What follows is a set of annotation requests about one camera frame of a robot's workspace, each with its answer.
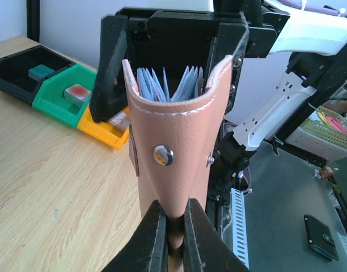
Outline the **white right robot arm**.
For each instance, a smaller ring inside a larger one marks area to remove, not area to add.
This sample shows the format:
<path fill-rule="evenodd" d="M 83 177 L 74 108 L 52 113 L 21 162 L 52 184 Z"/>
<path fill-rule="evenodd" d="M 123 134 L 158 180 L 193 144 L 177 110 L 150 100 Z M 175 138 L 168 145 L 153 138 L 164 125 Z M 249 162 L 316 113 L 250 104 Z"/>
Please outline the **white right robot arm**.
<path fill-rule="evenodd" d="M 101 21 L 100 61 L 89 110 L 96 123 L 130 110 L 137 176 L 244 169 L 266 135 L 318 91 L 347 76 L 347 13 L 305 1 L 223 1 L 217 12 L 123 8 Z M 245 58 L 292 52 L 275 93 L 215 140 L 233 107 Z"/>

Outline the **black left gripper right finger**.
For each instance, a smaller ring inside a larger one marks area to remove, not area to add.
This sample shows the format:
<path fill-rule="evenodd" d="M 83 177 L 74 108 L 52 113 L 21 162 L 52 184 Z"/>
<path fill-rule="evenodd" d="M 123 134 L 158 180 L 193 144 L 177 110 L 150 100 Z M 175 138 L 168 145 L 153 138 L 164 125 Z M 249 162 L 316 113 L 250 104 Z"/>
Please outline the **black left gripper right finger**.
<path fill-rule="evenodd" d="M 194 198 L 188 200 L 184 212 L 184 271 L 247 271 Z"/>

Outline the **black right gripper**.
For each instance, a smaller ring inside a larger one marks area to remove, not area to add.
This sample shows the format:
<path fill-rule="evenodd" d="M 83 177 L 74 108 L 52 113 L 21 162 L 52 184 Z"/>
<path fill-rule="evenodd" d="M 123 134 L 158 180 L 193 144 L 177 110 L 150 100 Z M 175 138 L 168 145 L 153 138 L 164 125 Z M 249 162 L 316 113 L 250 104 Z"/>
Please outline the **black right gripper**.
<path fill-rule="evenodd" d="M 101 20 L 100 57 L 90 112 L 107 122 L 128 102 L 118 82 L 128 59 L 145 99 L 194 99 L 204 93 L 208 76 L 232 55 L 232 85 L 237 85 L 249 39 L 242 13 L 124 8 Z"/>

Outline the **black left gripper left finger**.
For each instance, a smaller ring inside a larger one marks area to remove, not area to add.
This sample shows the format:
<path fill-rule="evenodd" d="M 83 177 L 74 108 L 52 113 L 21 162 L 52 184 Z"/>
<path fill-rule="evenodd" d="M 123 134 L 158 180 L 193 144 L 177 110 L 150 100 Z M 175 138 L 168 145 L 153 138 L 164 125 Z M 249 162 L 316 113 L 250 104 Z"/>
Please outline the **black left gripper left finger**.
<path fill-rule="evenodd" d="M 154 200 L 130 240 L 102 271 L 167 270 L 167 217 Z"/>

